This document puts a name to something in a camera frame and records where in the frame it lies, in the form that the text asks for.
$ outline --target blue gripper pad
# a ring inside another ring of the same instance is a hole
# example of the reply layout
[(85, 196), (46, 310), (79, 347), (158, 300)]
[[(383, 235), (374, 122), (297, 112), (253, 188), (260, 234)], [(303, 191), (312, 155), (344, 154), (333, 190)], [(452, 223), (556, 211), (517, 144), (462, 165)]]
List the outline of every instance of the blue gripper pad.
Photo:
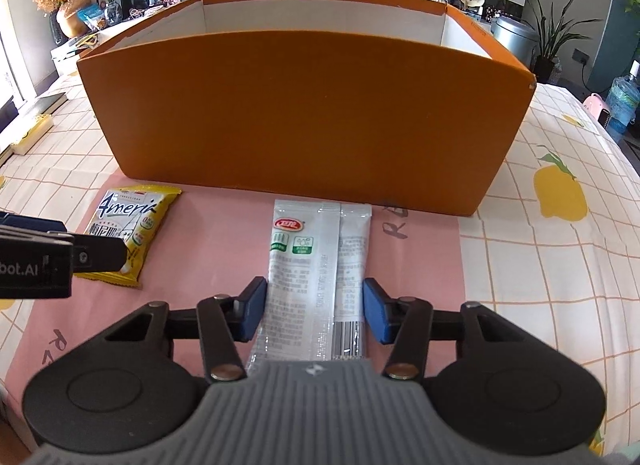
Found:
[(5, 211), (0, 211), (0, 225), (19, 229), (37, 230), (39, 232), (66, 232), (65, 224), (62, 221), (20, 216), (19, 214)]
[(245, 300), (244, 318), (242, 319), (242, 323), (239, 328), (240, 338), (238, 340), (250, 341), (254, 338), (255, 331), (257, 330), (258, 324), (260, 324), (260, 319), (262, 319), (262, 314), (264, 313), (264, 301), (266, 297), (267, 281), (266, 279), (262, 279), (254, 293)]
[(385, 301), (377, 288), (379, 286), (373, 280), (365, 279), (362, 282), (364, 317), (373, 336), (380, 344), (393, 344), (395, 337), (386, 318)]

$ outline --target snack bag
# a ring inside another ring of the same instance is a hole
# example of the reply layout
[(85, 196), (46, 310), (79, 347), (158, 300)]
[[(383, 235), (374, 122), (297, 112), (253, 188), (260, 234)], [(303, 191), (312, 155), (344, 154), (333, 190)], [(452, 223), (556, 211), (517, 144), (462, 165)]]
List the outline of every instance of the snack bag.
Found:
[(78, 10), (78, 17), (93, 32), (107, 28), (107, 20), (104, 17), (104, 10), (97, 4)]
[(112, 285), (138, 286), (146, 251), (169, 205), (182, 191), (165, 185), (133, 185), (110, 189), (100, 201), (85, 234), (124, 239), (127, 262), (120, 271), (76, 273)]
[(362, 305), (371, 206), (340, 204), (340, 238), (335, 278), (334, 336), (332, 359), (365, 356), (365, 322)]
[(340, 204), (276, 200), (264, 315), (247, 371), (265, 360), (329, 360)]

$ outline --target pink cloth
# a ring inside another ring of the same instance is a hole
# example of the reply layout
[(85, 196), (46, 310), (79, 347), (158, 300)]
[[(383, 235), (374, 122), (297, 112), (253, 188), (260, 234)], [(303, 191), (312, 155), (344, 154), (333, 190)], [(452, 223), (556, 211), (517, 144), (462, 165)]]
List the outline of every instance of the pink cloth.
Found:
[[(135, 183), (116, 171), (96, 195), (81, 229), (108, 188)], [(16, 413), (22, 412), (27, 382), (46, 365), (47, 349), (52, 358), (59, 358), (148, 301), (166, 301), (173, 309), (195, 307), (200, 299), (217, 293), (237, 295), (254, 276), (267, 275), (277, 196), (179, 187), (183, 193), (170, 207), (147, 254), (140, 289), (74, 277), (71, 298), (35, 302), (5, 382)], [(367, 276), (375, 277), (392, 296), (414, 295), (438, 309), (458, 310), (465, 301), (458, 219), (403, 214), (374, 207)], [(63, 350), (49, 344), (56, 338), (54, 330), (66, 340)], [(251, 344), (236, 346), (245, 359)], [(390, 347), (380, 346), (369, 333), (367, 350), (374, 366), (382, 368)], [(191, 373), (202, 374), (197, 341), (176, 341), (174, 359)], [(437, 373), (453, 360), (453, 343), (432, 343), (428, 373)]]

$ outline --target metal screw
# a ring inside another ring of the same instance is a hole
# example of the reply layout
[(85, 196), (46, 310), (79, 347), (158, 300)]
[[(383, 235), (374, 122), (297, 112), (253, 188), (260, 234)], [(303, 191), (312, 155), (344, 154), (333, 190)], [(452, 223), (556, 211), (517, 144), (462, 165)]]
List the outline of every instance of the metal screw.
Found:
[(243, 369), (235, 364), (221, 364), (211, 368), (211, 378), (220, 382), (238, 380), (243, 374)]
[(396, 380), (411, 380), (418, 376), (418, 368), (413, 364), (399, 362), (396, 364), (389, 364), (385, 368), (385, 374)]

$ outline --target yellow lemon print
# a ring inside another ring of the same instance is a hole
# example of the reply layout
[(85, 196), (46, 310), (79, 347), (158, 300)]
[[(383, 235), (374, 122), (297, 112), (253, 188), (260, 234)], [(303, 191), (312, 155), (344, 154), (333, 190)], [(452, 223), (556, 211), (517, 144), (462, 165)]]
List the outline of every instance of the yellow lemon print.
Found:
[(604, 440), (600, 435), (600, 429), (596, 431), (593, 440), (591, 440), (591, 443), (589, 444), (589, 450), (596, 456), (602, 456), (604, 454)]
[(580, 183), (558, 155), (549, 151), (540, 158), (550, 162), (533, 175), (533, 187), (540, 201), (540, 214), (545, 218), (556, 216), (566, 221), (580, 221), (589, 211)]
[(572, 117), (571, 115), (562, 115), (562, 119), (574, 126), (578, 126), (579, 128), (584, 129), (584, 125), (578, 119)]

